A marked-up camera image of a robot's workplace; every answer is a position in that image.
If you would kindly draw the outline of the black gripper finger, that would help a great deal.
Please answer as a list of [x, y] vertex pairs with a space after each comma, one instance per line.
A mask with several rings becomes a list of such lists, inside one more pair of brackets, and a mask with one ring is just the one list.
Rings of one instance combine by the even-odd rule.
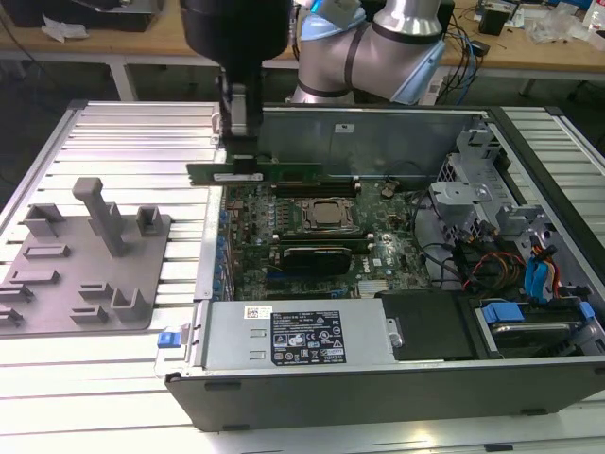
[[262, 101], [254, 85], [220, 82], [220, 144], [234, 174], [257, 168], [258, 140], [263, 123]]

